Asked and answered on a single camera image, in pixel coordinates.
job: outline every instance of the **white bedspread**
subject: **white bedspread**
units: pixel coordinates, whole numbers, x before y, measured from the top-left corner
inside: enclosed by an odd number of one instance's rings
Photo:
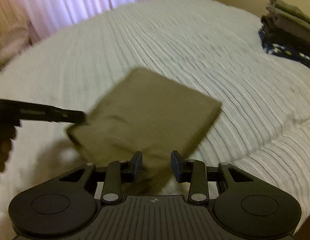
[[[233,162],[293,195],[310,215],[310,70],[263,52],[260,21],[212,0],[154,0],[66,28],[0,73],[0,98],[88,111],[141,65],[223,102],[192,158]],[[0,239],[11,199],[80,160],[66,124],[23,122],[0,177]],[[163,193],[178,192],[173,179]],[[216,195],[211,187],[211,197]]]

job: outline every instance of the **folded clothing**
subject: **folded clothing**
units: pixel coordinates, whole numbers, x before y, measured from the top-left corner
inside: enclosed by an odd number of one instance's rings
[[[270,0],[270,4],[279,10],[288,13],[291,16],[297,17],[310,25],[310,17],[303,13],[298,7],[289,5],[282,0]]]
[[[267,33],[264,31],[263,28],[259,30],[259,36],[262,41],[262,47],[265,53],[300,62],[303,65],[310,68],[310,57],[309,56],[298,52],[294,48],[289,48],[289,47],[286,47],[280,44],[271,43],[271,41],[268,38]]]
[[[106,166],[143,153],[130,194],[156,194],[170,179],[170,153],[187,158],[221,111],[221,102],[154,73],[135,68],[87,115],[68,128],[89,162]]]
[[[272,15],[263,15],[261,17],[262,29],[265,31],[271,43],[280,44],[287,48],[292,48],[310,57],[310,43],[278,28]]]

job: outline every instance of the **silver screw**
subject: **silver screw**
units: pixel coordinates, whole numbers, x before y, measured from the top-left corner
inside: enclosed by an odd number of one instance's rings
[[[204,201],[206,199],[206,196],[201,193],[196,193],[191,195],[191,199],[194,201]]]
[[[108,194],[105,194],[103,196],[103,199],[105,201],[115,201],[119,198],[119,196],[117,194],[114,194],[114,193],[108,193]]]

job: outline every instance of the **black tool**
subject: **black tool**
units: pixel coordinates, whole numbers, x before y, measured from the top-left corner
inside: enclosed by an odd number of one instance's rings
[[[9,215],[26,239],[294,239],[301,217],[299,203],[288,193],[229,164],[206,167],[172,152],[182,195],[124,196],[122,184],[133,183],[142,154],[96,168],[86,163],[17,195]],[[209,200],[207,181],[216,181],[219,196]],[[94,199],[97,182],[104,182]]]
[[[81,123],[85,113],[54,106],[0,99],[0,123],[20,126],[20,120]]]

